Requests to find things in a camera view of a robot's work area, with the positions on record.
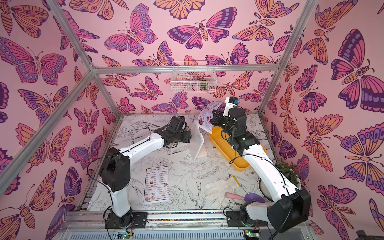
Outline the pink food menu sheet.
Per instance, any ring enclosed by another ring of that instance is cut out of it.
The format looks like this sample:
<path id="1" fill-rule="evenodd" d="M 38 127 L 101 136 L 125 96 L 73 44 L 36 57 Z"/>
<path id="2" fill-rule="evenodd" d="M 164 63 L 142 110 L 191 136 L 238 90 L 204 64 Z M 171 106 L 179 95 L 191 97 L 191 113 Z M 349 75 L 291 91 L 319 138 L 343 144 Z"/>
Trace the pink food menu sheet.
<path id="1" fill-rule="evenodd" d="M 213 110 L 218 110 L 222 104 L 223 102 L 212 102 L 203 107 L 197 120 L 200 129 L 209 134 L 212 133 L 213 124 L 211 123 L 211 119 L 213 118 Z"/>

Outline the clear acrylic menu holder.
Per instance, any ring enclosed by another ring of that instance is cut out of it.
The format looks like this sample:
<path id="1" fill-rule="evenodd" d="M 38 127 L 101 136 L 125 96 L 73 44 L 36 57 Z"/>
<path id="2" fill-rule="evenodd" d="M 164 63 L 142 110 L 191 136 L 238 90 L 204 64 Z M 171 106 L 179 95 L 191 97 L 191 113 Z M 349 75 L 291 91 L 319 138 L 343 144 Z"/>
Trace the clear acrylic menu holder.
<path id="1" fill-rule="evenodd" d="M 205 139 L 196 121 L 192 123 L 191 135 L 191 141 L 188 143 L 191 159 L 195 161 L 198 158 L 207 157 L 208 153 L 204 147 Z"/>

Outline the white yellow menu sheet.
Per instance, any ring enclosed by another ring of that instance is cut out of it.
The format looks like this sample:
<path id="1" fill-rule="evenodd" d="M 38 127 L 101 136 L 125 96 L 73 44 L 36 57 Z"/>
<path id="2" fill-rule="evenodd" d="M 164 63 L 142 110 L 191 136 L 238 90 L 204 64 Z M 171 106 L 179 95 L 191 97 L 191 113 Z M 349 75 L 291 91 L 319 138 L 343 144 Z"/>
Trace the white yellow menu sheet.
<path id="1" fill-rule="evenodd" d="M 167 202 L 169 194 L 169 167 L 146 169 L 143 203 Z"/>

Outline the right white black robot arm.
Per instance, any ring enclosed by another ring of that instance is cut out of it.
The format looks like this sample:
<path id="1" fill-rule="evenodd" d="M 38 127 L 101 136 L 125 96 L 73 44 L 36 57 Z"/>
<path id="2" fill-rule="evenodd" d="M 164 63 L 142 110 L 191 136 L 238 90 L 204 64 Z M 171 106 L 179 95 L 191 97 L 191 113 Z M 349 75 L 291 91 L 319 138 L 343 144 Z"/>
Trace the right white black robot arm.
<path id="1" fill-rule="evenodd" d="M 277 233 L 284 233 L 307 221 L 311 195 L 306 190 L 299 190 L 270 160 L 258 139 L 247 130 L 244 109 L 214 110 L 211 123 L 229 136 L 230 147 L 256 171 L 273 200 L 271 205 L 247 204 L 244 210 L 246 219 L 268 222 Z"/>

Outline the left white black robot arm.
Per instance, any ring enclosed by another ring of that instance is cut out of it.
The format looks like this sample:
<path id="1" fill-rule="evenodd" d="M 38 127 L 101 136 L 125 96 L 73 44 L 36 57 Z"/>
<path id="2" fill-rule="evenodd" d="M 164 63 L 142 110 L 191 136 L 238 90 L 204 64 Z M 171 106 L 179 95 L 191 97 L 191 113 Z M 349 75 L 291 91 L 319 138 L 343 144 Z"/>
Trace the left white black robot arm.
<path id="1" fill-rule="evenodd" d="M 165 126 L 149 130 L 147 138 L 120 150 L 108 150 L 99 176 L 107 186 L 112 200 L 112 212 L 118 218 L 127 218 L 132 213 L 126 190 L 131 180 L 131 167 L 156 150 L 168 148 L 171 144 L 190 143 L 191 138 L 185 117 L 173 116 Z"/>

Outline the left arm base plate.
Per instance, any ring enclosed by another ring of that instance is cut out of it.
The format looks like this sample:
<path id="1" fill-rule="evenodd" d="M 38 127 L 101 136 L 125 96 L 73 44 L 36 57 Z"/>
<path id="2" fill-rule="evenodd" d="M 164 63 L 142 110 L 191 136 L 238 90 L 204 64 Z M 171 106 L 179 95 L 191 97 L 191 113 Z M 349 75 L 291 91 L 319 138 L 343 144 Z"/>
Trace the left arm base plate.
<path id="1" fill-rule="evenodd" d="M 147 220 L 147 212 L 128 212 L 123 217 L 118 217 L 114 212 L 110 212 L 105 223 L 105 229 L 144 229 Z"/>

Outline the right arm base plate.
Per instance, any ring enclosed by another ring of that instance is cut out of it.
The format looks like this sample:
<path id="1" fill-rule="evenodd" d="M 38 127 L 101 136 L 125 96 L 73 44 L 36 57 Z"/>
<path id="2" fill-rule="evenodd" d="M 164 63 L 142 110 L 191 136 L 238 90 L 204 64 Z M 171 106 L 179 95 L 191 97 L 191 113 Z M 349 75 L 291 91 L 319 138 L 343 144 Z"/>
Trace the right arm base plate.
<path id="1" fill-rule="evenodd" d="M 228 227 L 267 227 L 268 222 L 261 220 L 251 220 L 246 217 L 241 211 L 225 211 L 224 215 L 227 219 Z"/>

